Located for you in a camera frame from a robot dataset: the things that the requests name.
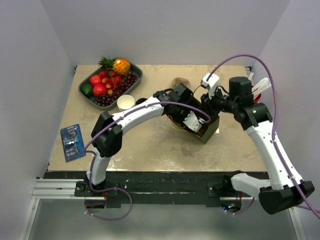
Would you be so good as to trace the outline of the green paper bag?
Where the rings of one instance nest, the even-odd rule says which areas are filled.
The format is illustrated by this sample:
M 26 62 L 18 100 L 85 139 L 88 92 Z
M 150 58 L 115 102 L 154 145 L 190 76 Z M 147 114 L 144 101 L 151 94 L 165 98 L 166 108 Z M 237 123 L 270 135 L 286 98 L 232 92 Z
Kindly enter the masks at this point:
M 193 92 L 183 83 L 180 83 L 173 90 L 171 90 L 169 96 L 174 102 L 193 106 L 202 110 L 203 112 L 206 112 L 210 116 L 210 122 L 205 123 L 204 119 L 206 119 L 206 117 L 202 113 L 178 105 L 173 105 L 173 107 L 178 109 L 178 112 L 182 116 L 168 116 L 169 120 L 172 122 L 171 126 L 174 129 L 189 132 L 195 138 L 199 139 L 203 144 L 206 144 L 218 129 L 220 117 L 210 115 L 209 111 L 205 110 L 201 102 L 193 96 Z M 183 123 L 185 118 L 187 118 L 189 115 L 192 119 L 195 117 L 198 119 L 198 123 L 194 124 L 196 131 L 188 128 L 188 126 Z

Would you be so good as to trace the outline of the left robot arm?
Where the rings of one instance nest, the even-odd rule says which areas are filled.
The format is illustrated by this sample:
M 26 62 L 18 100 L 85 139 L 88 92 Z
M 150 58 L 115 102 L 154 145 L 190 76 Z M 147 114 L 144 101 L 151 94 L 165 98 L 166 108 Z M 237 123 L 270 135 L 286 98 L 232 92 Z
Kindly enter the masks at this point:
M 120 113 L 100 114 L 88 143 L 93 147 L 93 160 L 86 173 L 86 191 L 99 196 L 104 190 L 106 170 L 110 159 L 122 148 L 123 136 L 138 125 L 161 116 L 170 117 L 184 130 L 198 133 L 205 118 L 201 102 L 184 84 L 172 90 L 161 90 L 136 106 Z

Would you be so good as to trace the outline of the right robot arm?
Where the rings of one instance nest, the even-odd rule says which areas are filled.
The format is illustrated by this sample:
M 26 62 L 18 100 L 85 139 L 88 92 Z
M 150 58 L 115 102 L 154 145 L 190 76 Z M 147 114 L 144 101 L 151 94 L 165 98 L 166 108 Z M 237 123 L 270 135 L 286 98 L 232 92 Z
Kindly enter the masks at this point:
M 233 114 L 256 146 L 267 170 L 268 179 L 258 179 L 242 171 L 224 176 L 220 192 L 233 197 L 238 192 L 259 200 L 270 215 L 295 207 L 305 201 L 315 190 L 313 183 L 304 180 L 292 165 L 277 134 L 273 132 L 275 120 L 263 103 L 255 103 L 252 83 L 247 77 L 229 80 L 229 93 L 218 89 L 220 78 L 207 73 L 201 80 L 208 90 L 201 97 L 210 113 Z

